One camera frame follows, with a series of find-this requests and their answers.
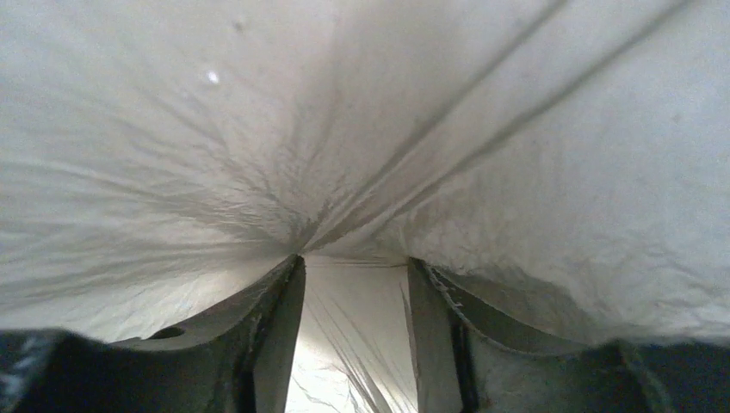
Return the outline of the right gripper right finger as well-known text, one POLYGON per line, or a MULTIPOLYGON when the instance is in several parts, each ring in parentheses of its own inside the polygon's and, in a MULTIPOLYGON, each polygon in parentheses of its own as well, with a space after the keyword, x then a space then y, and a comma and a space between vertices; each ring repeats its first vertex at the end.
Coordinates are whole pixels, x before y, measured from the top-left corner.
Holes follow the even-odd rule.
POLYGON ((726 412, 729 344, 585 345, 517 321, 418 259, 407 265, 421 412, 726 412))

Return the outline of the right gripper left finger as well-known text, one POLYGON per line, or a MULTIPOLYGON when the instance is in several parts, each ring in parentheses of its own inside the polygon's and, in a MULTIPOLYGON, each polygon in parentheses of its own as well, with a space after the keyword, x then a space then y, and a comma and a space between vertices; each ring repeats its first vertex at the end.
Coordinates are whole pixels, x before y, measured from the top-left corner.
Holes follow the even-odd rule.
POLYGON ((290 256, 262 279, 152 336, 1 334, 4 412, 283 412, 305 296, 290 256))

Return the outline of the dark translucent trash bag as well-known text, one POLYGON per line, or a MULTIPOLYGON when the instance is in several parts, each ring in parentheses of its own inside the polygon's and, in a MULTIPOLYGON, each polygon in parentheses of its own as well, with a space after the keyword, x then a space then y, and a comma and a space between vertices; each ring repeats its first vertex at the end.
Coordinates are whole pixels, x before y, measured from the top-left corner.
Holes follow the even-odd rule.
POLYGON ((421 412, 411 259, 729 344, 728 2, 2 2, 1 334, 146 339, 290 256, 283 412, 421 412))

